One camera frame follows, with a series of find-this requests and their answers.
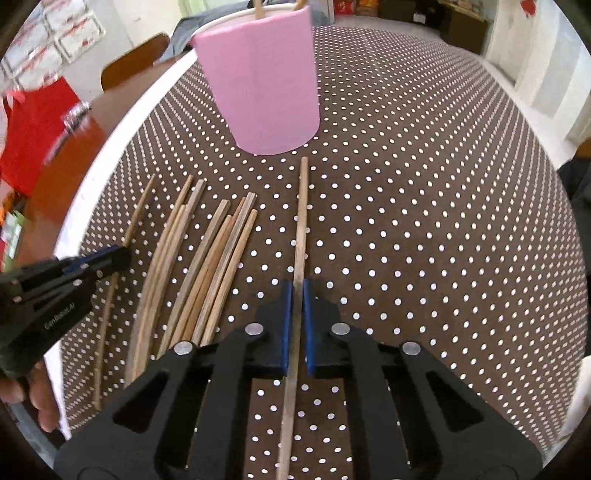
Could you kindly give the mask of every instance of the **chair backrest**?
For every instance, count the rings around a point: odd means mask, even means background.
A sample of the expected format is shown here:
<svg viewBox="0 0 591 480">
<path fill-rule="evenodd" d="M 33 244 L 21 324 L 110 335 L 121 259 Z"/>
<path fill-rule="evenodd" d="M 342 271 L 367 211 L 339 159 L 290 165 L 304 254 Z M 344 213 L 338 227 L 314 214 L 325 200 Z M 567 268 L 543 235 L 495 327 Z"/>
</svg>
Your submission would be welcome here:
<svg viewBox="0 0 591 480">
<path fill-rule="evenodd" d="M 100 76 L 103 91 L 106 92 L 151 67 L 162 56 L 169 43 L 170 37 L 166 33 L 158 34 L 107 65 Z"/>
<path fill-rule="evenodd" d="M 575 154 L 577 158 L 589 158 L 591 160 L 591 138 L 588 138 L 583 143 L 579 145 L 577 149 L 577 153 Z"/>
</svg>

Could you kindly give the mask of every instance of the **red paper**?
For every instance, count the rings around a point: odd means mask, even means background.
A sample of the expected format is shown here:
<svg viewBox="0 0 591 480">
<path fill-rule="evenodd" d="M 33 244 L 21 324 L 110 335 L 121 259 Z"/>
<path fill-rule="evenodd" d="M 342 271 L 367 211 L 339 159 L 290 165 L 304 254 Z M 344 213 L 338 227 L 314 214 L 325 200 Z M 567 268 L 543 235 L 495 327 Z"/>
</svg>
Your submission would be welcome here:
<svg viewBox="0 0 591 480">
<path fill-rule="evenodd" d="M 8 129 L 0 177 L 14 190 L 31 196 L 48 152 L 64 132 L 61 117 L 79 102 L 63 78 L 39 90 L 20 92 L 11 108 L 4 99 Z"/>
</svg>

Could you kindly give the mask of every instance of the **pink foam sleeve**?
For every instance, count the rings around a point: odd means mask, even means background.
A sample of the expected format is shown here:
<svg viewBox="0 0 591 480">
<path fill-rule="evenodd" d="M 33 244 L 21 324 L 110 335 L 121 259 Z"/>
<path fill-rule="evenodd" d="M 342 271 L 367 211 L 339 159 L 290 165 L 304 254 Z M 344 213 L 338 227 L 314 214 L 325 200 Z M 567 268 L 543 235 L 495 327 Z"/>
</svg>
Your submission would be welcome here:
<svg viewBox="0 0 591 480">
<path fill-rule="evenodd" d="M 320 125 L 308 8 L 195 35 L 191 41 L 236 144 L 293 150 Z"/>
</svg>

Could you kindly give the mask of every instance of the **bamboo stick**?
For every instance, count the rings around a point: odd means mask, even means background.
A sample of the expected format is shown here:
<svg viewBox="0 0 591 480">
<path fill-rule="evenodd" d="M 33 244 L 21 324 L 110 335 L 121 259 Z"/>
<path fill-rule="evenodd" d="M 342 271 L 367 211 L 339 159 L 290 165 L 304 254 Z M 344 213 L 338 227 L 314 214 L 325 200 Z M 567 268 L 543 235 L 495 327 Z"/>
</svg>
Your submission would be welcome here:
<svg viewBox="0 0 591 480">
<path fill-rule="evenodd" d="M 158 277 L 154 283 L 150 298 L 148 299 L 145 316 L 142 319 L 142 331 L 140 333 L 138 349 L 136 351 L 137 363 L 134 374 L 136 378 L 144 372 L 148 364 L 150 345 L 152 337 L 154 336 L 154 329 L 159 317 L 162 300 L 168 287 L 168 279 L 170 278 L 170 273 L 172 272 L 178 256 L 178 251 L 183 243 L 184 234 L 187 231 L 187 227 L 189 226 L 197 202 L 200 200 L 204 190 L 205 181 L 199 180 L 195 185 L 195 190 L 191 194 L 187 205 L 182 205 L 178 211 L 174 229 L 167 238 L 168 250 L 166 250 L 163 255 L 164 258 L 161 263 L 160 271 L 158 272 Z"/>
<path fill-rule="evenodd" d="M 139 300 L 138 309 L 135 315 L 135 322 L 134 326 L 131 330 L 131 338 L 129 339 L 129 351 L 127 354 L 127 361 L 125 364 L 125 385 L 129 385 L 135 378 L 134 371 L 136 367 L 136 350 L 138 347 L 138 342 L 141 333 L 141 326 L 142 326 L 142 318 L 144 315 L 144 311 L 146 309 L 148 300 L 150 299 L 150 293 L 153 288 L 153 283 L 155 279 L 158 277 L 158 272 L 160 269 L 161 257 L 163 256 L 163 251 L 168 239 L 168 236 L 174 226 L 174 220 L 178 214 L 178 211 L 181 208 L 181 205 L 184 203 L 185 197 L 189 192 L 189 188 L 191 187 L 191 183 L 193 182 L 193 176 L 189 175 L 183 189 L 178 194 L 177 201 L 174 204 L 173 209 L 168 216 L 168 220 L 166 221 L 166 226 L 162 234 L 160 235 L 160 240 L 158 241 L 158 245 L 156 246 L 154 255 L 152 256 L 152 261 L 150 262 L 150 267 L 148 269 L 148 274 L 146 276 L 146 280 L 144 281 L 144 286 L 142 288 L 141 298 Z"/>
<path fill-rule="evenodd" d="M 203 302 L 203 308 L 201 309 L 201 312 L 199 313 L 199 318 L 197 319 L 197 326 L 202 326 L 202 329 L 201 332 L 199 332 L 196 328 L 195 332 L 193 332 L 193 337 L 191 341 L 195 345 L 199 345 L 200 343 L 200 337 L 203 328 L 205 328 L 205 323 L 207 322 L 209 314 L 212 311 L 213 303 L 216 299 L 217 292 L 222 283 L 223 276 L 226 272 L 228 264 L 230 263 L 232 253 L 236 248 L 236 244 L 238 243 L 240 233 L 242 232 L 242 229 L 246 224 L 246 220 L 248 218 L 248 215 L 250 214 L 250 211 L 252 210 L 255 201 L 256 195 L 254 193 L 249 193 L 248 195 L 246 195 L 246 200 L 244 201 L 242 209 L 239 212 L 236 212 L 236 215 L 238 216 L 236 219 L 236 223 L 234 224 L 232 233 L 230 234 L 230 238 L 228 239 L 228 243 L 226 244 L 226 248 L 223 251 L 219 265 L 217 266 L 217 270 L 215 272 L 215 275 L 213 276 L 212 283 L 209 287 L 209 290 L 207 291 L 207 296 L 205 297 L 205 301 Z"/>
<path fill-rule="evenodd" d="M 306 264 L 306 226 L 308 217 L 308 157 L 301 159 L 300 195 L 297 206 L 295 233 L 294 295 L 291 311 L 290 363 L 285 378 L 283 412 L 281 416 L 281 447 L 277 480 L 286 480 L 290 470 L 291 442 L 296 414 L 297 374 L 300 363 L 301 311 L 303 306 L 304 267 Z"/>
<path fill-rule="evenodd" d="M 228 228 L 225 232 L 224 239 L 222 242 L 220 242 L 219 248 L 216 250 L 214 257 L 212 258 L 212 261 L 209 264 L 209 267 L 206 272 L 206 277 L 202 285 L 200 286 L 199 293 L 195 298 L 193 305 L 191 306 L 191 313 L 189 317 L 190 321 L 189 325 L 187 325 L 183 333 L 183 340 L 191 340 L 195 345 L 199 345 L 199 340 L 201 338 L 201 335 L 203 334 L 203 329 L 205 328 L 205 322 L 203 320 L 201 322 L 198 321 L 199 316 L 201 314 L 201 310 L 203 308 L 203 303 L 207 296 L 207 292 L 209 291 L 209 288 L 212 284 L 213 277 L 216 274 L 217 269 L 219 268 L 220 259 L 222 258 L 222 254 L 226 249 L 228 239 L 230 238 L 232 229 L 236 224 L 236 220 L 238 218 L 239 213 L 240 210 L 236 209 L 236 212 L 234 213 L 231 221 L 228 224 Z"/>
<path fill-rule="evenodd" d="M 255 20 L 265 18 L 265 10 L 262 7 L 261 0 L 255 0 Z"/>
<path fill-rule="evenodd" d="M 178 318 L 178 323 L 177 323 L 177 326 L 174 330 L 174 334 L 173 334 L 173 337 L 172 337 L 169 347 L 173 346 L 177 342 L 180 342 L 181 340 L 190 340 L 190 338 L 191 338 L 190 333 L 189 333 L 188 337 L 184 335 L 184 332 L 186 329 L 190 329 L 190 331 L 192 332 L 193 328 L 195 326 L 195 322 L 190 318 L 191 310 L 193 308 L 193 305 L 195 304 L 197 296 L 199 295 L 199 291 L 201 289 L 201 286 L 203 285 L 203 281 L 204 281 L 204 278 L 207 274 L 207 270 L 211 266 L 211 263 L 213 261 L 213 257 L 215 257 L 216 251 L 220 248 L 220 244 L 225 241 L 224 237 L 226 235 L 226 230 L 229 229 L 228 227 L 229 227 L 231 221 L 232 221 L 232 216 L 228 215 L 226 217 L 226 219 L 224 220 L 224 223 L 220 227 L 219 232 L 217 233 L 216 238 L 213 241 L 212 246 L 209 249 L 209 252 L 207 253 L 207 257 L 203 261 L 203 265 L 201 267 L 201 270 L 199 271 L 199 274 L 197 275 L 197 278 L 195 279 L 195 282 L 193 283 L 193 286 L 191 287 L 191 292 L 189 293 L 189 296 L 187 298 L 187 302 L 185 303 L 185 305 L 183 307 L 183 311 L 181 312 L 181 315 Z"/>
<path fill-rule="evenodd" d="M 251 214 L 248 216 L 246 226 L 244 227 L 244 230 L 240 235 L 240 240 L 238 240 L 238 244 L 234 249 L 232 258 L 230 259 L 228 269 L 226 270 L 226 273 L 223 277 L 222 285 L 220 286 L 220 289 L 217 292 L 216 301 L 213 304 L 212 312 L 209 315 L 209 319 L 207 320 L 207 327 L 205 328 L 205 332 L 203 333 L 203 337 L 201 339 L 201 346 L 209 345 L 213 340 L 215 329 L 219 322 L 219 318 L 222 315 L 222 310 L 226 303 L 228 294 L 230 293 L 230 288 L 232 287 L 234 276 L 236 275 L 236 271 L 238 270 L 238 264 L 240 263 L 240 259 L 244 254 L 244 249 L 246 248 L 248 239 L 251 236 L 252 228 L 255 225 L 257 214 L 258 212 L 256 210 L 252 210 Z"/>
<path fill-rule="evenodd" d="M 181 289 L 178 291 L 178 295 L 176 300 L 174 301 L 174 306 L 172 312 L 170 313 L 170 317 L 168 317 L 168 323 L 166 325 L 166 330 L 162 336 L 162 340 L 160 341 L 160 348 L 158 349 L 158 358 L 164 355 L 164 352 L 170 347 L 170 340 L 173 337 L 174 329 L 177 326 L 178 319 L 182 313 L 183 307 L 185 302 L 187 301 L 187 297 L 191 292 L 191 287 L 195 282 L 195 278 L 199 274 L 199 269 L 203 265 L 203 261 L 207 255 L 207 251 L 212 246 L 212 242 L 215 239 L 215 236 L 222 226 L 224 216 L 226 212 L 230 208 L 230 201 L 229 200 L 222 200 L 220 205 L 217 207 L 216 212 L 213 214 L 212 220 L 209 222 L 209 226 L 203 236 L 203 240 L 199 244 L 199 248 L 197 252 L 195 252 L 195 256 L 191 262 L 191 266 L 185 278 L 183 280 L 183 284 L 181 285 Z"/>
<path fill-rule="evenodd" d="M 135 227 L 137 226 L 139 219 L 142 213 L 145 211 L 144 207 L 148 198 L 152 195 L 152 189 L 154 188 L 154 182 L 156 180 L 156 175 L 152 175 L 144 188 L 144 192 L 139 199 L 138 206 L 135 208 L 133 215 L 131 216 L 131 220 L 125 232 L 125 237 L 123 240 L 123 246 L 125 248 L 129 248 L 131 245 L 131 241 L 134 236 Z M 96 351 L 96 360 L 95 360 L 95 390 L 93 392 L 93 404 L 97 410 L 101 409 L 100 405 L 100 384 L 102 382 L 102 370 L 103 370 L 103 359 L 105 357 L 105 342 L 107 336 L 107 328 L 109 326 L 109 319 L 111 318 L 111 308 L 113 305 L 113 301 L 115 299 L 115 291 L 117 290 L 117 285 L 119 283 L 119 272 L 115 272 L 111 275 L 111 279 L 109 281 L 109 290 L 107 291 L 107 296 L 105 300 L 105 307 L 103 308 L 103 315 L 101 316 L 100 325 L 99 325 L 99 338 L 97 344 L 97 351 Z"/>
</svg>

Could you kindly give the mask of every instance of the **finger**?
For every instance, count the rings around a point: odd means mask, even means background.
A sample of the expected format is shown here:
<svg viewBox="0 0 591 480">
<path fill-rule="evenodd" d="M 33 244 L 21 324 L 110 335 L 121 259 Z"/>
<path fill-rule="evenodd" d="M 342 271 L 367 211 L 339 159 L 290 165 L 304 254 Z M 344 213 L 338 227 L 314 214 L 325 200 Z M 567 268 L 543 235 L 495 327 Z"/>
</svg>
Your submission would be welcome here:
<svg viewBox="0 0 591 480">
<path fill-rule="evenodd" d="M 25 400 L 25 391 L 19 382 L 0 378 L 0 400 L 3 403 L 22 403 Z"/>
<path fill-rule="evenodd" d="M 39 426 L 46 432 L 52 432 L 60 421 L 60 411 L 53 395 L 45 362 L 41 361 L 35 365 L 27 378 L 30 385 L 29 396 L 31 403 L 39 410 Z"/>
</svg>

